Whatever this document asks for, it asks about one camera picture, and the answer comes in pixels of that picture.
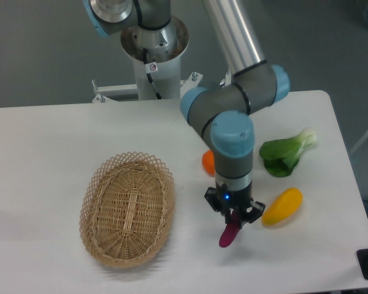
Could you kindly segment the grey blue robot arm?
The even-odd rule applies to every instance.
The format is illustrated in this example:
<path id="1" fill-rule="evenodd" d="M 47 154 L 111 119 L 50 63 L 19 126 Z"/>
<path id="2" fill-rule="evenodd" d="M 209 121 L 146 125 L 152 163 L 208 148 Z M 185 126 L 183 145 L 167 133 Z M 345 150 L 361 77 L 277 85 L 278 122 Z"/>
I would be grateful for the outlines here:
<path id="1" fill-rule="evenodd" d="M 215 91 L 181 84 L 180 57 L 189 37 L 169 1 L 83 2 L 100 36 L 121 34 L 139 99 L 180 100 L 182 115 L 214 155 L 216 186 L 205 198 L 227 224 L 241 228 L 264 211 L 251 196 L 255 138 L 250 115 L 286 97 L 289 77 L 266 61 L 240 1 L 203 5 L 232 73 L 230 84 Z"/>

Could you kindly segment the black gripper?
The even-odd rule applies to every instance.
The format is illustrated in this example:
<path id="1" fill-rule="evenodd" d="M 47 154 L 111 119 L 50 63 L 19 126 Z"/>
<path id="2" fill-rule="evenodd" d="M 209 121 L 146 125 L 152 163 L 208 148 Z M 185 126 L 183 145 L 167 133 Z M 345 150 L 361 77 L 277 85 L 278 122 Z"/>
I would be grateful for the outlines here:
<path id="1" fill-rule="evenodd" d="M 240 190 L 231 190 L 226 184 L 209 187 L 204 195 L 215 212 L 220 213 L 226 224 L 232 221 L 232 211 L 236 210 L 238 227 L 242 228 L 247 222 L 254 222 L 264 212 L 265 204 L 255 202 L 252 197 L 252 183 Z"/>

